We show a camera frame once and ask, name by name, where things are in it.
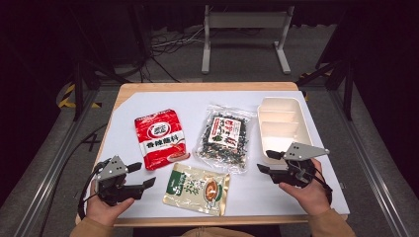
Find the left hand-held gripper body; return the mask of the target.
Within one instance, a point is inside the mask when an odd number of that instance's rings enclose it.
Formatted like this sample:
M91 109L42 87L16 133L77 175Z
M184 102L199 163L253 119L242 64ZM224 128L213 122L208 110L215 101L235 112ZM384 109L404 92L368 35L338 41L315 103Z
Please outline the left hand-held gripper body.
M109 160L96 178L95 192L101 201L108 205L116 205L127 198L141 199L143 192L135 186L126 186L127 165L118 156Z

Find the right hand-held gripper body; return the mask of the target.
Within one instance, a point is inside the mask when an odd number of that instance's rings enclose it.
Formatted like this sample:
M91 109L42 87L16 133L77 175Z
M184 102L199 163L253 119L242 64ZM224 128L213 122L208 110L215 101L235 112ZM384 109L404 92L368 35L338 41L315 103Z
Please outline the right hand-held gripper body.
M274 184L286 183L300 188L306 187L315 177L316 169L312 158L326 155L329 150L299 142L293 142L285 153L286 170L272 170Z

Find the cream divided plastic box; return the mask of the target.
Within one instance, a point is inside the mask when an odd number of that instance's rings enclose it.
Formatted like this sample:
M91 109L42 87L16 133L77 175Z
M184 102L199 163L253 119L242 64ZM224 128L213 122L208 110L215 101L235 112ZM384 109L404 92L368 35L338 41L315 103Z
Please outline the cream divided plastic box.
M266 97L258 107L262 160L268 165L285 165L283 159L267 156L267 150L287 151L293 142L312 144L306 123L307 107L296 98Z

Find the red seasoning packet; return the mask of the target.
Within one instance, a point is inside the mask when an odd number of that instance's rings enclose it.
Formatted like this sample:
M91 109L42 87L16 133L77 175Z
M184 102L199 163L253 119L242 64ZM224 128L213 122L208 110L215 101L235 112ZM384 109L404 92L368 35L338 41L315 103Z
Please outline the red seasoning packet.
M173 110L136 118L134 126L145 168L156 170L190 157L183 127Z

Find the green and beige seasoning packet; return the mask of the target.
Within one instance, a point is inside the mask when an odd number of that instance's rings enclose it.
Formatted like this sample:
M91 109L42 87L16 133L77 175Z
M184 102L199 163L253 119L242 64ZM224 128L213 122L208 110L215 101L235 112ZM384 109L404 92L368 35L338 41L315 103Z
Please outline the green and beige seasoning packet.
M176 163L170 174L163 202L213 216L223 216L229 182L229 174Z

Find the person's left hand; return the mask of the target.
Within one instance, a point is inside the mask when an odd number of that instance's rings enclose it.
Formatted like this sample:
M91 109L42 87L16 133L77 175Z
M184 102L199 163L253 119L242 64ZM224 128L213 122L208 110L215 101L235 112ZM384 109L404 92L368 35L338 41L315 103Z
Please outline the person's left hand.
M134 204L133 198L127 198L123 202L110 206L101 201L97 195L87 200L86 216L100 224L113 227L118 217Z

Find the person's right hand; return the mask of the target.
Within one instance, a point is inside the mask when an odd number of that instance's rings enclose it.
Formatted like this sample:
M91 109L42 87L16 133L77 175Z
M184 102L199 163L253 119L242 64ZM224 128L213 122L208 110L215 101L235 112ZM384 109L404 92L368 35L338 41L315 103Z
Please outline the person's right hand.
M326 191L317 181L312 181L305 188L296 188L286 183L279 183L279 187L295 198L308 215L319 215L330 209Z

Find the clear dried seaweed packet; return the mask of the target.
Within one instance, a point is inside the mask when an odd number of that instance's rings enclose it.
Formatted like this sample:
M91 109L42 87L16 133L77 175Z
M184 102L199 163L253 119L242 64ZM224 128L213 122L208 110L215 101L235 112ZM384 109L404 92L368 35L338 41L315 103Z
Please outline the clear dried seaweed packet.
M247 171L249 133L255 114L238 108L209 105L193 154L218 171Z

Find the black metal stand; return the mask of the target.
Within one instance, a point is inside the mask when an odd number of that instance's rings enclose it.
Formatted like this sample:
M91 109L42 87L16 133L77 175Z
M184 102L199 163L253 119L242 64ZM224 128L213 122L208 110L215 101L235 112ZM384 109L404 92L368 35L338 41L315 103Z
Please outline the black metal stand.
M352 13L349 9L343 13L315 65L316 70L311 73L301 74L295 82L297 86L303 86L326 73L330 73L324 84L327 90L335 91L342 82L345 82L343 112L347 120L352 119L353 67L348 55L351 36L353 35L351 16Z
M72 49L76 103L74 120L79 120L88 107L84 102L83 86L86 85L88 90L93 91L101 86L100 78L95 74L96 71L120 84L127 83L127 80L117 75L113 67L104 61L104 56L100 55L102 40L94 24L89 22L88 14L84 12L78 14L75 7L68 7L68 11L71 23L76 28L74 33L76 39L71 42L74 44Z

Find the person's tan clothing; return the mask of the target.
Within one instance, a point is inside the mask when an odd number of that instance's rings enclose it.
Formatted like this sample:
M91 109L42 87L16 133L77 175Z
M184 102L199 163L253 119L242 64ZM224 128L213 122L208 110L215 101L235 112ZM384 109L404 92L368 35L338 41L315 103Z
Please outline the person's tan clothing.
M220 227L199 227L189 230L181 237L254 237L251 234Z

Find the yellow and black hazard tape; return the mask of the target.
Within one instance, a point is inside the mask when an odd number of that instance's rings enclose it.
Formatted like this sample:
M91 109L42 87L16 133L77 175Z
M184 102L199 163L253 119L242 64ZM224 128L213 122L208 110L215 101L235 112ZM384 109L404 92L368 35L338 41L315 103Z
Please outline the yellow and black hazard tape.
M75 84L73 82L68 84L68 87L65 89L64 94L58 103L58 106L60 108L75 108L76 104L73 102L70 102L70 96L75 91Z

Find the white paper sheet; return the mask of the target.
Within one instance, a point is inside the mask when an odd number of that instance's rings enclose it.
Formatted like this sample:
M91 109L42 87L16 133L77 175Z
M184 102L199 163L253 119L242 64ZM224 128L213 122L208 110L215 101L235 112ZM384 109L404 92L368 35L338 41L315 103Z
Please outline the white paper sheet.
M127 164L141 162L138 139L134 130L134 120L165 109L174 110L180 119L186 135L188 151L195 148L200 130L204 126L209 105L222 105L257 112L266 97L296 98L307 107L300 91L191 91L191 92L137 92L122 102L112 112L97 159L104 161L118 155ZM271 178L259 171L257 165L263 164L273 169L283 169L285 165L268 165L263 162L259 123L254 120L250 132L249 160L247 171L230 176L226 211L216 217L163 202L163 197L173 167L167 165L155 171L144 168L129 174L129 185L140 184L156 178L152 188L146 190L141 200L121 215L117 225L151 226L162 220L165 224L181 221L197 221L208 225L212 221L240 225L249 223L299 223L306 220L306 213L298 202L282 191ZM309 108L306 123L312 144L323 145L314 124Z

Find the aluminium rail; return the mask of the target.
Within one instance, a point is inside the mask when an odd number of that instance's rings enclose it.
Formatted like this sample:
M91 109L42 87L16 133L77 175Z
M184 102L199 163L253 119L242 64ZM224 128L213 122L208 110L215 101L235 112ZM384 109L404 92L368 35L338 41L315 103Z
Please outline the aluminium rail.
M74 115L74 118L65 127L65 134L58 142L58 148L45 171L38 170L38 174L42 177L42 180L37 185L37 192L33 195L31 204L26 209L25 215L22 217L13 237L29 237L30 232L33 230L42 213L42 209L47 201L51 199L52 191L56 188L60 173L64 169L64 163L70 157L70 147L76 137L76 133L80 130L81 124L85 117L87 117L88 111L93 105L97 94L97 91L86 92L85 98L82 101L83 109L80 115Z
M344 104L340 95L336 91L330 91L329 97L338 110L338 114L343 121L352 143L357 151L357 158L359 163L369 181L372 191L376 197L378 205L384 214L384 217L391 229L394 237L411 237L410 232L406 228L400 214L396 208L393 198L388 190L386 183L380 175L377 167L372 162L365 146L362 143L361 137L351 120L347 119L344 113Z

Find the white metal stand frame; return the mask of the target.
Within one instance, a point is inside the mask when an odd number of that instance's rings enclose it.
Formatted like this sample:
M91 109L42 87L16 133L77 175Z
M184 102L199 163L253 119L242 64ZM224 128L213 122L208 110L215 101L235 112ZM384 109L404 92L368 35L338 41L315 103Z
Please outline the white metal stand frame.
M279 29L280 37L273 43L283 73L289 75L291 68L284 52L284 45L293 18L294 6L276 12L214 12L205 6L205 42L202 73L210 73L210 30L211 29Z

